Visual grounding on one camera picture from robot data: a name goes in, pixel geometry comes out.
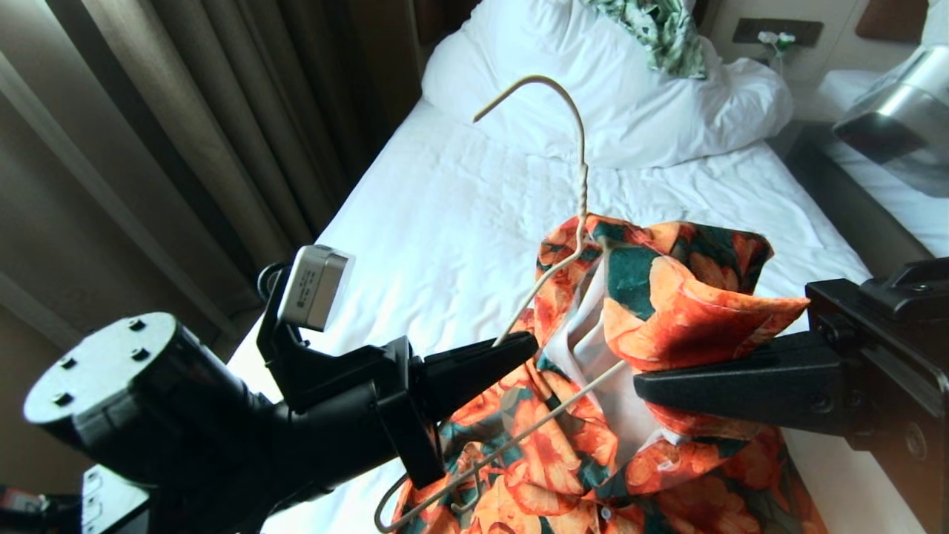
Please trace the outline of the green leaf-print cloth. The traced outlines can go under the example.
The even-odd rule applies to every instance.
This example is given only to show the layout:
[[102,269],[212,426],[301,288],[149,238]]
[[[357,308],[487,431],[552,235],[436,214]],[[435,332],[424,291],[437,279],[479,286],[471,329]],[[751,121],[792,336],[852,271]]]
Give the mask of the green leaf-print cloth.
[[647,52],[647,67],[685,80],[705,80],[698,28],[685,0],[581,0],[619,24]]

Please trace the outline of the orange floral short-sleeve shirt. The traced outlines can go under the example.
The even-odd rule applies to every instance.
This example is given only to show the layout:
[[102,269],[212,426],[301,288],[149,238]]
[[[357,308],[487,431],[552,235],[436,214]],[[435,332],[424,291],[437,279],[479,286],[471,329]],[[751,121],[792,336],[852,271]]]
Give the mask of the orange floral short-sleeve shirt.
[[441,429],[448,475],[397,534],[827,534],[774,426],[643,402],[635,375],[746,358],[806,298],[756,297],[773,250],[691,222],[590,215],[542,241],[514,332],[539,351]]

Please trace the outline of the brown curtain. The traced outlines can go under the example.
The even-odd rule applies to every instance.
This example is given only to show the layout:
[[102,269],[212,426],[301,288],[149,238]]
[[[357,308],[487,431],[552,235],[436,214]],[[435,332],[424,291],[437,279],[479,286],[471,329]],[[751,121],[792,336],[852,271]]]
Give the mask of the brown curtain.
[[0,355],[244,338],[418,98],[414,0],[0,0]]

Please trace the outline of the brown padded headboard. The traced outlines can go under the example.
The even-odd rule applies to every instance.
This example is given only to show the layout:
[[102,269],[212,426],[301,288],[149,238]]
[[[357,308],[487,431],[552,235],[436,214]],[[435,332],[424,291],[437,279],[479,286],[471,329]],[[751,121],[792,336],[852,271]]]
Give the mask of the brown padded headboard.
[[867,0],[855,34],[861,39],[918,45],[928,9],[928,0]]

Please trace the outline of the large white pillow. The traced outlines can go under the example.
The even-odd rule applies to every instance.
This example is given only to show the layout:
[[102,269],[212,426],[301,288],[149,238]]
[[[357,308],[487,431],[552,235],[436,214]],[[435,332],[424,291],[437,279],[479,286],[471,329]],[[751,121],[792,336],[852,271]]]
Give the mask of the large white pillow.
[[793,115],[786,82],[750,59],[725,63],[699,40],[707,78],[678,79],[647,67],[637,40],[582,0],[481,0],[434,48],[423,95],[471,122],[513,82],[548,76],[578,106],[596,167],[669,167],[776,135]]

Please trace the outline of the cream wire clothes hanger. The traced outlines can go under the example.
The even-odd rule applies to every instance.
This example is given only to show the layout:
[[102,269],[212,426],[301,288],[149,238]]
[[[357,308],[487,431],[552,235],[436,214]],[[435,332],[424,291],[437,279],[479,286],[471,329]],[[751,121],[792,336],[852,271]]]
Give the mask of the cream wire clothes hanger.
[[[544,271],[542,276],[536,279],[535,284],[533,284],[533,287],[531,288],[531,291],[529,291],[529,293],[526,294],[525,297],[523,297],[522,300],[520,301],[518,310],[511,316],[511,318],[509,318],[509,321],[508,321],[508,324],[506,325],[505,330],[502,331],[502,334],[499,335],[498,338],[496,338],[494,345],[492,345],[492,347],[494,348],[498,348],[501,342],[512,337],[513,326],[515,325],[516,320],[518,320],[520,312],[525,311],[526,308],[528,308],[529,305],[532,304],[532,301],[535,299],[536,294],[538,294],[539,291],[543,288],[543,284],[545,284],[546,281],[549,280],[549,278],[552,278],[553,276],[555,276],[555,274],[558,274],[560,270],[565,269],[567,266],[569,266],[572,263],[575,263],[576,260],[579,260],[579,258],[582,257],[583,231],[584,229],[586,229],[586,219],[589,216],[589,166],[587,165],[587,162],[586,162],[586,133],[584,133],[583,119],[582,119],[582,115],[580,115],[578,106],[572,100],[572,96],[569,95],[569,92],[567,92],[566,88],[564,88],[563,85],[560,85],[559,82],[552,80],[552,78],[549,78],[548,76],[542,76],[542,75],[525,76],[517,80],[516,82],[513,82],[513,84],[511,84],[508,88],[506,88],[505,91],[502,91],[501,94],[498,94],[497,96],[495,96],[495,98],[489,101],[488,104],[485,105],[484,108],[481,109],[481,111],[478,111],[477,114],[474,115],[474,118],[472,118],[472,121],[475,124],[477,124],[477,122],[480,122],[481,119],[485,118],[486,116],[489,115],[489,113],[494,111],[495,108],[498,108],[498,105],[501,105],[502,102],[504,102],[509,96],[511,96],[512,94],[515,94],[515,92],[518,91],[518,89],[525,87],[525,85],[531,85],[531,84],[543,85],[544,87],[547,87],[550,90],[554,91],[557,95],[559,95],[561,101],[565,104],[567,109],[569,109],[570,115],[572,115],[572,121],[573,121],[574,131],[575,131],[575,146],[576,146],[576,149],[574,151],[574,154],[576,156],[575,177],[574,177],[575,192],[576,192],[575,216],[577,219],[578,226],[576,227],[575,232],[574,232],[575,243],[574,243],[573,253],[571,253],[568,257],[564,258],[563,260],[559,261],[559,263],[554,264],[552,267],[549,268],[548,271]],[[412,510],[410,510],[406,514],[401,515],[399,520],[393,521],[393,523],[390,523],[390,524],[383,523],[383,511],[386,509],[386,506],[389,500],[394,497],[394,494],[401,487],[403,487],[406,482],[408,482],[408,474],[404,473],[403,476],[401,476],[400,479],[397,480],[397,482],[393,484],[393,486],[389,487],[389,490],[387,490],[386,493],[384,493],[382,497],[382,501],[380,501],[380,503],[377,504],[377,507],[373,516],[376,530],[379,531],[380,534],[393,534],[394,532],[397,532],[401,527],[403,527],[403,525],[411,523],[411,521],[413,521],[414,518],[420,516],[424,510],[427,510],[427,507],[430,507],[432,504],[436,504],[437,501],[439,501],[443,496],[448,495],[450,492],[453,492],[454,490],[456,490],[465,480],[469,478],[474,480],[475,490],[477,490],[477,494],[475,494],[474,500],[470,501],[470,503],[464,504],[464,506],[458,506],[457,504],[454,504],[453,507],[458,512],[471,510],[472,508],[477,506],[477,503],[480,500],[481,495],[483,494],[483,490],[480,485],[481,469],[483,469],[485,466],[488,466],[488,464],[490,464],[494,459],[502,456],[504,452],[508,452],[508,450],[510,450],[512,447],[519,445],[519,443],[521,443],[522,440],[525,440],[533,436],[533,434],[538,432],[538,430],[542,429],[543,426],[546,425],[546,423],[555,421],[555,419],[558,416],[567,412],[567,409],[571,405],[573,405],[573,403],[579,401],[582,398],[585,398],[587,393],[592,392],[593,389],[597,385],[606,381],[606,379],[608,378],[612,378],[612,376],[615,373],[621,371],[624,368],[626,368],[626,363],[624,362],[620,362],[613,365],[612,367],[607,369],[602,375],[598,376],[596,379],[591,381],[586,386],[583,386],[583,388],[580,389],[579,392],[575,393],[575,395],[570,396],[570,398],[567,398],[566,400],[563,400],[559,406],[556,406],[556,408],[554,409],[550,409],[548,413],[546,413],[545,416],[536,420],[531,426],[528,426],[528,428],[525,428],[519,434],[516,434],[515,436],[513,436],[511,439],[505,442],[502,446],[499,446],[498,449],[496,449],[494,453],[489,454],[486,457],[484,457],[484,459],[478,461],[477,463],[472,464],[470,469],[466,471],[460,471],[457,474],[455,474],[455,477],[448,480],[448,482],[445,484],[444,487],[442,487],[442,489],[436,492],[433,492],[426,500],[421,501],[421,503],[418,504],[418,506],[412,508]]]

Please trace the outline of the dark wall switch panel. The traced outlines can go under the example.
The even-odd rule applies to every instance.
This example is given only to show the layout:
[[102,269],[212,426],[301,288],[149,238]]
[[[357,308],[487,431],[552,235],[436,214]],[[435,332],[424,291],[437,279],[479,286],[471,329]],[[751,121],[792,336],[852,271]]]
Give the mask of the dark wall switch panel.
[[799,19],[740,18],[735,25],[731,41],[736,44],[761,44],[759,33],[786,33],[794,36],[794,44],[802,47],[814,47],[823,22]]

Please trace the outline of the white neighbouring bed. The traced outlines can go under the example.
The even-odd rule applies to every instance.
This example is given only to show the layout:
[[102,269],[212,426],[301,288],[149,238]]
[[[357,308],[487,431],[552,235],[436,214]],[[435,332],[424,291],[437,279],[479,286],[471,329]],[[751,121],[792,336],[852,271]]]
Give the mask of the white neighbouring bed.
[[[814,94],[816,105],[824,117],[839,119],[881,76],[882,72],[866,70],[827,72]],[[824,142],[824,152],[928,252],[936,257],[949,256],[949,199],[929,197],[912,189],[834,136]]]

